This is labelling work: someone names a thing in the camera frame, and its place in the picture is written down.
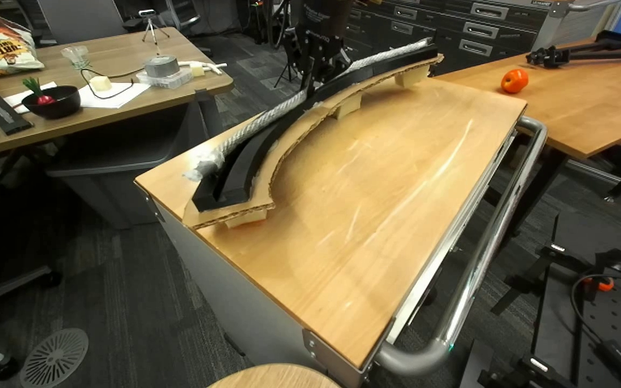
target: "bag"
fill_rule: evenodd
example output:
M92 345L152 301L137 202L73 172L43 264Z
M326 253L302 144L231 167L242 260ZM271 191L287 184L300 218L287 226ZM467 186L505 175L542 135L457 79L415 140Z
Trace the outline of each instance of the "bag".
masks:
M33 40L28 29L0 18L0 76L43 66L33 57Z

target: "orange ball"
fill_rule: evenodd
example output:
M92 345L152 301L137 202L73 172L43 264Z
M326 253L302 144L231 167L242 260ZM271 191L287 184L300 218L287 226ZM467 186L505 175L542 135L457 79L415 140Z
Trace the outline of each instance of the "orange ball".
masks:
M516 94L528 84L528 73L523 68L511 68L499 79L499 91L507 94Z

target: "wooden table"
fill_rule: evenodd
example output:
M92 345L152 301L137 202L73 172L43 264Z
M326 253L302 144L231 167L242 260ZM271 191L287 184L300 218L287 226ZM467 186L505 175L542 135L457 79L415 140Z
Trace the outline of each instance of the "wooden table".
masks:
M385 79L358 113L321 123L285 160L266 219L237 229L181 224L196 188L183 172L206 143L137 186L249 361L307 365L356 386L457 241L523 107L442 79Z
M210 62L194 44L190 44L179 30L164 29L169 38L160 40L160 48L164 53L174 57L177 61L206 61ZM81 40L73 45L88 48L88 65L94 71L101 73L126 73L140 68L151 57L155 57L155 50L148 40L141 40L143 33L133 34L118 34L118 36L105 36L105 38L92 38ZM33 73L15 73L0 77L0 94L15 94L25 91L22 79L28 76L37 76L41 84L55 81L55 84L71 84L71 86L83 86L83 79L79 73L71 66L71 62L60 53L65 45L43 48L37 52L39 61L45 65L45 68ZM196 77L179 89L148 89L122 107L104 109L104 107L83 107L81 113L67 116L67 119L54 119L45 120L33 115L24 115L25 120L32 123L30 130L16 132L12 135L5 135L0 132L0 154L39 144L45 140L54 140L67 134L92 130L99 126L125 120L132 116L166 109L171 105L181 105L192 100L196 91L209 91L220 92L225 91L232 84L232 79L225 73L206 73L202 77Z
M572 61L561 68L525 65L525 57L446 73L442 79L495 91L499 77L522 66L528 86L516 94L528 101L528 116L547 126L547 155L530 182L508 231L515 231L542 196L566 158L588 160L621 144L621 61Z

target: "stool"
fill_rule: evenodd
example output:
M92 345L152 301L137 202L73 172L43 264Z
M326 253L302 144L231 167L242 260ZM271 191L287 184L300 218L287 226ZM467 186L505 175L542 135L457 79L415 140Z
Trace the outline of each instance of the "stool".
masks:
M300 365L261 365L232 373L209 388L339 388L329 378Z

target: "white paper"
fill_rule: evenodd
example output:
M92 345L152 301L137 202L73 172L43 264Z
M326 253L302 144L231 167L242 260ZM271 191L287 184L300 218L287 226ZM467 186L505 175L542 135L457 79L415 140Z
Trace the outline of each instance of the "white paper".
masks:
M110 91L94 91L94 98L89 86L81 86L79 92L79 105L86 107L120 107L126 101L136 100L140 92L143 92L148 84L129 84L129 81L112 81Z
M54 81L47 81L43 84L41 89L54 89L55 84ZM4 101L18 115L28 113L28 107L22 103L24 98L30 94L30 91L22 91L22 92L15 92L15 94L8 94L4 98Z

